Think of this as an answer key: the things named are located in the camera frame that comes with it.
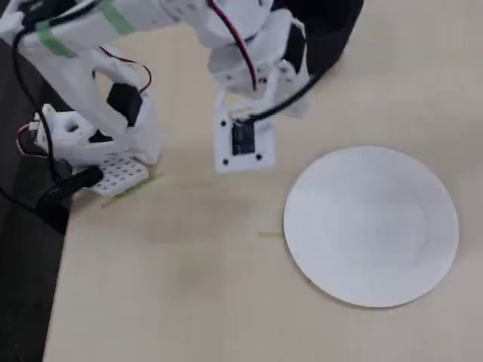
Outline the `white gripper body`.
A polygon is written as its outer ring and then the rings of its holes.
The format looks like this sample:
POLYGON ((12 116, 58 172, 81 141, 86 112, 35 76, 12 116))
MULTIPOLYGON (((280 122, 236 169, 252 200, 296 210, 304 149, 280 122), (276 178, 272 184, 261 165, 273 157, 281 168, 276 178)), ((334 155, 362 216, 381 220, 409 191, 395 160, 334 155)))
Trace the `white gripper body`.
POLYGON ((260 111, 289 100, 310 79, 306 64, 308 41, 305 26, 287 9, 273 11, 261 33, 260 111))

